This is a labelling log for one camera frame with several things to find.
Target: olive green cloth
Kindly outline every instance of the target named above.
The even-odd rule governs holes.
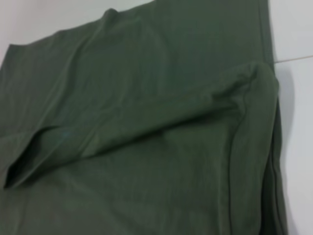
[[[11,45],[0,235],[285,235],[266,0],[157,0]]]

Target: tile grout line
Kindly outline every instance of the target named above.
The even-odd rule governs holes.
[[[281,60],[281,61],[276,61],[276,62],[274,62],[274,64],[279,64],[279,63],[289,62],[289,61],[295,61],[295,60],[309,59],[309,58],[313,58],[313,55],[310,55],[310,56],[304,56],[304,57],[299,57],[299,58],[295,58],[295,59],[289,59],[289,60]]]

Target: white surface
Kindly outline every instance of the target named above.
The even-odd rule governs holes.
[[[0,64],[10,43],[25,44],[60,29],[150,0],[0,0]],[[313,0],[269,0],[276,61],[313,56]],[[281,84],[282,172],[290,235],[313,234],[313,59],[276,64]]]
[[[290,235],[313,234],[313,58],[276,64]]]
[[[312,56],[313,0],[269,0],[269,5],[275,60]]]

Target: seam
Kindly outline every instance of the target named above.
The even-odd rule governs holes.
[[[232,141],[231,141],[231,147],[230,147],[230,152],[229,152],[229,156],[228,156],[228,213],[229,213],[229,225],[230,225],[230,234],[233,234],[233,231],[232,231],[232,222],[231,222],[231,182],[230,182],[230,160],[231,160],[231,156],[232,156],[232,151],[233,151],[233,146],[234,146],[234,141],[235,141],[235,138],[237,136],[237,133],[238,133],[238,130],[241,126],[241,124],[243,123],[244,119],[246,118],[246,114],[247,114],[247,104],[246,104],[246,95],[248,94],[248,92],[250,92],[251,90],[251,83],[252,81],[254,80],[253,78],[253,73],[252,75],[250,76],[249,78],[249,84],[248,84],[248,88],[247,90],[245,91],[244,95],[243,95],[243,103],[244,103],[244,114],[241,118],[241,120],[238,122],[238,125],[237,127],[235,128],[235,132],[234,132],[234,135],[233,135],[233,138],[232,138]]]
[[[277,193],[277,172],[274,168],[274,145],[275,145],[275,138],[273,136],[272,138],[272,147],[271,147],[271,168],[273,170],[273,175],[274,175],[274,193],[275,193],[275,204],[276,204],[276,210],[277,210],[277,219],[278,219],[278,224],[280,226],[280,230],[281,230],[281,234],[284,235],[285,232],[284,232],[284,226],[282,225],[282,221],[281,221],[281,214],[280,214],[280,210],[279,210],[279,204],[278,204],[278,193]]]

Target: green fabric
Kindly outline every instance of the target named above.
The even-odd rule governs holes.
[[[157,0],[11,45],[0,235],[285,235],[266,0]]]

